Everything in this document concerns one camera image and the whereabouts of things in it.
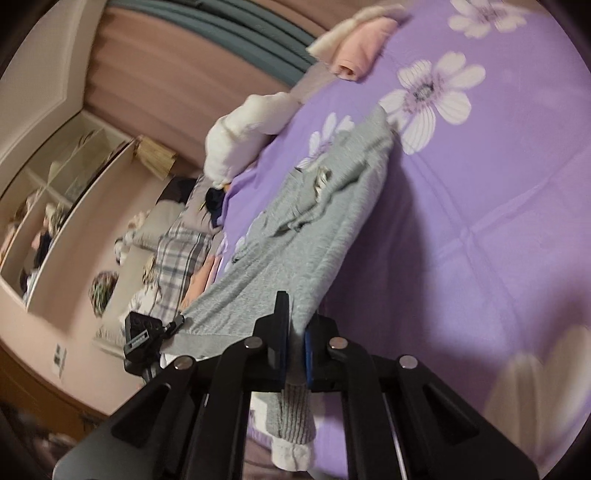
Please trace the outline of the grey sweater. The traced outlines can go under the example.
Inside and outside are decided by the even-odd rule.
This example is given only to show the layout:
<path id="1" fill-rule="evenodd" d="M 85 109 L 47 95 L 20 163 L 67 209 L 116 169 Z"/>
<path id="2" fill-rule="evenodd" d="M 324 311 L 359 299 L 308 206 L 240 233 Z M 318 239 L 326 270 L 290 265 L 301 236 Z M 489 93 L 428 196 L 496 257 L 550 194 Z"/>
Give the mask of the grey sweater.
<path id="1" fill-rule="evenodd" d="M 304 471 L 314 463 L 315 423 L 304 388 L 304 331 L 338 275 L 383 189 L 394 133 L 381 106 L 304 169 L 287 175 L 273 202 L 252 222 L 228 271 L 184 311 L 186 322 L 165 342 L 168 355 L 211 358 L 252 333 L 290 297 L 287 384 L 267 395 L 273 464 Z"/>

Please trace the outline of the peach patterned folded garment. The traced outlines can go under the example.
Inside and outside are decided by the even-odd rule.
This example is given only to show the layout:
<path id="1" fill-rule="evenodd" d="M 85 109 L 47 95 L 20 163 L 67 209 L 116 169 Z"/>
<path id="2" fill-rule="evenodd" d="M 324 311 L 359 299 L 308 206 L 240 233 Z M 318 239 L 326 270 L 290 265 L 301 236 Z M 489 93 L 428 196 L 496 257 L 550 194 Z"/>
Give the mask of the peach patterned folded garment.
<path id="1" fill-rule="evenodd" d="M 193 273 L 183 300 L 179 305 L 180 311 L 188 308 L 209 286 L 211 286 L 220 262 L 221 256 L 208 256 L 204 261 L 204 265 L 200 267 L 200 270 Z"/>

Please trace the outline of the plaid blue white cloth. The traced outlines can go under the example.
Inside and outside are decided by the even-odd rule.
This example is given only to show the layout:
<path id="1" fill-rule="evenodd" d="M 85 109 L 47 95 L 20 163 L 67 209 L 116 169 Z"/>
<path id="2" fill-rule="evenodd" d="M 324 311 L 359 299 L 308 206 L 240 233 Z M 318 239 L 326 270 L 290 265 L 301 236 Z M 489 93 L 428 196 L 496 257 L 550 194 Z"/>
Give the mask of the plaid blue white cloth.
<path id="1" fill-rule="evenodd" d="M 155 282 L 159 287 L 150 315 L 164 324 L 174 319 L 195 270 L 211 250 L 213 237 L 175 223 L 160 238 L 155 255 Z"/>

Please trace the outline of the grey pillow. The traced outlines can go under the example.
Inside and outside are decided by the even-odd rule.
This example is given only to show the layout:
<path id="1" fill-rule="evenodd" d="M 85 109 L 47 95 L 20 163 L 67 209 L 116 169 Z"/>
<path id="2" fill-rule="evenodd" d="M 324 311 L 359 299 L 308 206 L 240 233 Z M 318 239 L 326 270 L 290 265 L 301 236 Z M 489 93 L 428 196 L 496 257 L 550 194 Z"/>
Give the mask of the grey pillow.
<path id="1" fill-rule="evenodd" d="M 147 214 L 145 222 L 136 231 L 132 245 L 155 252 L 160 237 L 163 236 L 184 210 L 183 203 L 171 200 L 157 202 Z"/>

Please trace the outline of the dark navy garment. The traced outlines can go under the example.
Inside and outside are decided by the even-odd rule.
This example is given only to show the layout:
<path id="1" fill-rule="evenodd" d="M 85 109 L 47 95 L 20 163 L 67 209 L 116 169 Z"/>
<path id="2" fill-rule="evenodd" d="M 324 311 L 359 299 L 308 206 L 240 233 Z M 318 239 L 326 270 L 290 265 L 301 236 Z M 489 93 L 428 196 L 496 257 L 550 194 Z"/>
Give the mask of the dark navy garment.
<path id="1" fill-rule="evenodd" d="M 211 226 L 217 228 L 221 217 L 225 190 L 223 188 L 209 188 L 204 195 L 204 208 L 211 218 Z"/>

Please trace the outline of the straw tassel bundle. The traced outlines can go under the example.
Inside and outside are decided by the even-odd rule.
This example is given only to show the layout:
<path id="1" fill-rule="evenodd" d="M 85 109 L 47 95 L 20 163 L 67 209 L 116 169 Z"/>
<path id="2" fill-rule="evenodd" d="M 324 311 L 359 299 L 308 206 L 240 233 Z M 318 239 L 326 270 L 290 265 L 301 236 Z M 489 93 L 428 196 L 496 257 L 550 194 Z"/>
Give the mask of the straw tassel bundle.
<path id="1" fill-rule="evenodd" d="M 139 136 L 135 144 L 135 157 L 156 178 L 165 180 L 176 161 L 177 154 L 146 136 Z"/>

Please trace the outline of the purple floral bed sheet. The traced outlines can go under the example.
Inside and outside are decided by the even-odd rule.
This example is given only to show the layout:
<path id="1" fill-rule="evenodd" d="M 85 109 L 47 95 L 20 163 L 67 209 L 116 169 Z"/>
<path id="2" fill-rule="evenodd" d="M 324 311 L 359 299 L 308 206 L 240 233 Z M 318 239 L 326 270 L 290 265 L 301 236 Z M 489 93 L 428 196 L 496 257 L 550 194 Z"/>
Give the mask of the purple floral bed sheet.
<path id="1" fill-rule="evenodd" d="M 589 69 L 535 2 L 418 2 L 363 82 L 318 91 L 236 179 L 228 253 L 376 105 L 403 151 L 325 314 L 417 356 L 548 474 L 590 412 Z"/>

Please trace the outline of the white fluffy blanket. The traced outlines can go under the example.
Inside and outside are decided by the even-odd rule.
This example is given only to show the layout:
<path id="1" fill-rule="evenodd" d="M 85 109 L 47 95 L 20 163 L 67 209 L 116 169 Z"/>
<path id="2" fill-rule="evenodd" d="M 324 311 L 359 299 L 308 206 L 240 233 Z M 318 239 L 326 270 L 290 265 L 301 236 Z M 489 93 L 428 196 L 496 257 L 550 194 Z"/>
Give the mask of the white fluffy blanket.
<path id="1" fill-rule="evenodd" d="M 287 92 L 249 95 L 242 105 L 217 119 L 204 140 L 204 175 L 214 186 L 231 183 L 301 108 Z"/>

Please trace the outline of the teal curtain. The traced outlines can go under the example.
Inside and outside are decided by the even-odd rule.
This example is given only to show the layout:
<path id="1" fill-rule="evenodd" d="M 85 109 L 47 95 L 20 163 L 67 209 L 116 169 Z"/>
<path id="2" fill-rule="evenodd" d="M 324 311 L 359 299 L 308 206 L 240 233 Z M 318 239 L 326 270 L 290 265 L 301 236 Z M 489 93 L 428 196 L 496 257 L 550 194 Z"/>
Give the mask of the teal curtain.
<path id="1" fill-rule="evenodd" d="M 188 30 L 293 87 L 315 59 L 315 39 L 300 26 L 252 1 L 109 1 Z"/>

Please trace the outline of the cream folded cloth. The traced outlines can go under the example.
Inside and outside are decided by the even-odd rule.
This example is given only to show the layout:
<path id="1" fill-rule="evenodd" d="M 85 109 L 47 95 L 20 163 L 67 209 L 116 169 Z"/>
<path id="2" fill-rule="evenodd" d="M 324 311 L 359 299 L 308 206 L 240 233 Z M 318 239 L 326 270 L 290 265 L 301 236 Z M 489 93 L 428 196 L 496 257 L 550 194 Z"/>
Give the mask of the cream folded cloth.
<path id="1" fill-rule="evenodd" d="M 405 6 L 393 1 L 363 7 L 315 39 L 307 47 L 307 52 L 325 64 L 334 62 L 345 46 L 352 46 L 354 51 L 363 48 L 372 54 L 377 53 L 408 15 Z"/>

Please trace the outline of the pink folded garment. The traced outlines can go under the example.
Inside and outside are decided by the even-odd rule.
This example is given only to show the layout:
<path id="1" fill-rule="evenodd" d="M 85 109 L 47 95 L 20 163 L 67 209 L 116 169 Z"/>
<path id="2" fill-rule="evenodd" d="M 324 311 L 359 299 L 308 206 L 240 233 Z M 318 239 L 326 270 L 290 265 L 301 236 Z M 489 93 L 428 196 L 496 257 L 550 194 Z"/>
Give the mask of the pink folded garment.
<path id="1" fill-rule="evenodd" d="M 374 18 L 356 27 L 339 45 L 329 64 L 332 75 L 346 81 L 362 80 L 398 27 L 398 21 L 390 17 Z"/>

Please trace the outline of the white wall shelf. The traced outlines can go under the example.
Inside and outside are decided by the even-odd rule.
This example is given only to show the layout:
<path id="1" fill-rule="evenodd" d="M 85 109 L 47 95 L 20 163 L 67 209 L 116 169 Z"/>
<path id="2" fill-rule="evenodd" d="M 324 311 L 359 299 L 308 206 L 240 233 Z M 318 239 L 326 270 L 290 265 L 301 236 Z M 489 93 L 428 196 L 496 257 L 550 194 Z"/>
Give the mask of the white wall shelf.
<path id="1" fill-rule="evenodd" d="M 68 259 L 135 139 L 82 110 L 56 130 L 1 193 L 1 287 L 43 317 Z"/>

